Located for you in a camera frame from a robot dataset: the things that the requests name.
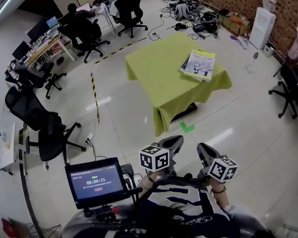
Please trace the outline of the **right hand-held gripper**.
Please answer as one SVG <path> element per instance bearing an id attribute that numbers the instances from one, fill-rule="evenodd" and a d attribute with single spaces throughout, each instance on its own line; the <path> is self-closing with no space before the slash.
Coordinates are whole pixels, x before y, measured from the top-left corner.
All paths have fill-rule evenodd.
<path id="1" fill-rule="evenodd" d="M 220 155 L 206 143 L 199 143 L 197 152 L 203 166 L 197 175 L 200 182 L 206 182 L 208 178 L 214 178 L 221 183 L 233 179 L 238 169 L 238 164 L 233 159 L 228 158 L 227 155 Z"/>

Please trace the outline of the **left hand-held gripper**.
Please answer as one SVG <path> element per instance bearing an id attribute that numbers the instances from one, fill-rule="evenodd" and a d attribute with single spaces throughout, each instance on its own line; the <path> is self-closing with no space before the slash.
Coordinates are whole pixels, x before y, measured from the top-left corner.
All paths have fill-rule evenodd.
<path id="1" fill-rule="evenodd" d="M 146 146 L 139 151 L 140 166 L 148 172 L 160 172 L 162 177 L 177 176 L 173 157 L 179 153 L 183 143 L 184 137 L 175 135 Z"/>

